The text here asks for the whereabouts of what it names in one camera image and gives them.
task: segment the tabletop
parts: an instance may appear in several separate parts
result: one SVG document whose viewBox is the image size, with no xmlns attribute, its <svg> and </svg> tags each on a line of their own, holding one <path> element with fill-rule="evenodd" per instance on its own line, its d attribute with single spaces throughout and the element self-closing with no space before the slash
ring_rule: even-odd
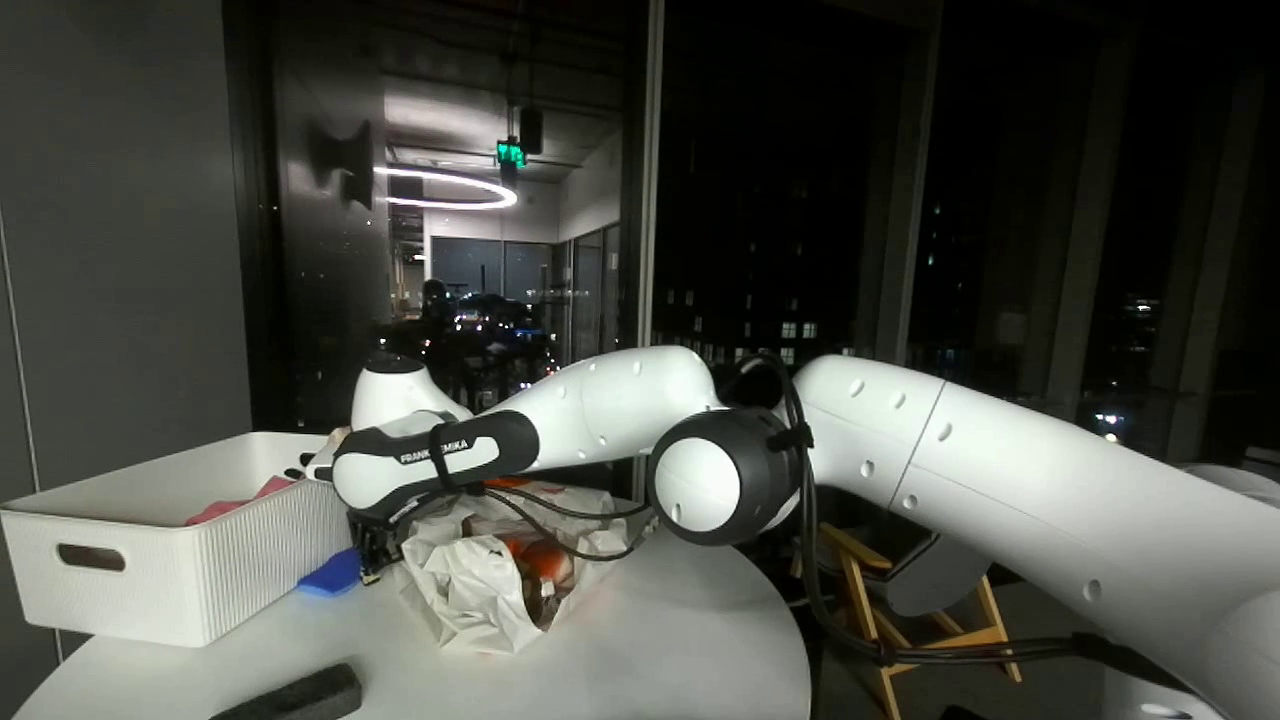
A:
<svg viewBox="0 0 1280 720">
<path fill-rule="evenodd" d="M 810 720 L 810 653 L 789 606 L 737 550 L 651 532 L 549 635 L 512 655 L 442 653 L 398 581 L 294 591 L 207 647 L 88 641 L 19 720 L 217 717 L 324 666 L 353 666 L 356 717 L 431 720 Z"/>
</svg>

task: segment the chair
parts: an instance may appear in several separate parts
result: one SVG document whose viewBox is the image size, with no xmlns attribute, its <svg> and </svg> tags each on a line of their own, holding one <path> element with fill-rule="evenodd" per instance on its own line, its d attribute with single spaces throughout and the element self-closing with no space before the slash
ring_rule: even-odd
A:
<svg viewBox="0 0 1280 720">
<path fill-rule="evenodd" d="M 1007 645 L 1007 627 L 987 581 L 991 559 L 952 536 L 925 536 L 907 556 L 887 559 L 851 532 L 825 523 L 825 540 L 843 578 L 843 619 L 885 647 L 987 647 Z M 901 720 L 895 678 L 921 666 L 874 666 L 874 697 Z"/>
</svg>

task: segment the circular ceiling light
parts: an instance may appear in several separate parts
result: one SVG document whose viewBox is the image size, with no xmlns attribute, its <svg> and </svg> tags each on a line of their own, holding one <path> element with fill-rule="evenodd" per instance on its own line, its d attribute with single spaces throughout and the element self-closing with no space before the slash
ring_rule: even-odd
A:
<svg viewBox="0 0 1280 720">
<path fill-rule="evenodd" d="M 512 208 L 517 193 L 481 175 L 453 175 L 453 171 L 431 171 L 431 170 L 375 170 L 381 175 L 403 175 L 403 181 L 424 181 L 424 188 L 442 197 L 384 197 L 384 206 L 402 208 L 438 208 L 438 212 L 497 212 Z"/>
</svg>

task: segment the robotic hand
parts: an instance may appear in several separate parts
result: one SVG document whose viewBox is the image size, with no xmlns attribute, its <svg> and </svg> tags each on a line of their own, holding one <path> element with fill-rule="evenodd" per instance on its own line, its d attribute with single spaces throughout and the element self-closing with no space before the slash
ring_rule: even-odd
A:
<svg viewBox="0 0 1280 720">
<path fill-rule="evenodd" d="M 1280 713 L 1280 507 L 876 359 L 803 363 L 775 413 L 725 408 L 690 348 L 582 359 L 481 417 L 424 373 L 364 373 L 332 481 L 391 523 L 442 489 L 627 456 L 685 540 L 771 528 L 810 476 L 969 540 L 1216 713 Z"/>
</svg>

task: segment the crumpled paper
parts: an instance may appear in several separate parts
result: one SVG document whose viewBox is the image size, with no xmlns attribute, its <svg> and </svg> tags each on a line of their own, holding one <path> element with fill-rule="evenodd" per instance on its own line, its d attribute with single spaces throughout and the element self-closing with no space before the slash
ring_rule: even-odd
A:
<svg viewBox="0 0 1280 720">
<path fill-rule="evenodd" d="M 608 493 L 532 485 L 532 493 L 575 507 L 614 514 Z M 517 502 L 582 554 L 608 556 L 627 550 L 624 521 L 571 521 L 540 505 Z M 509 655 L 545 635 L 528 615 L 524 578 L 499 532 L 528 528 L 512 507 L 488 497 L 458 497 L 448 507 L 411 523 L 402 573 L 402 600 L 431 627 L 444 653 Z M 552 626 L 585 598 L 615 559 L 571 559 L 571 591 Z"/>
</svg>

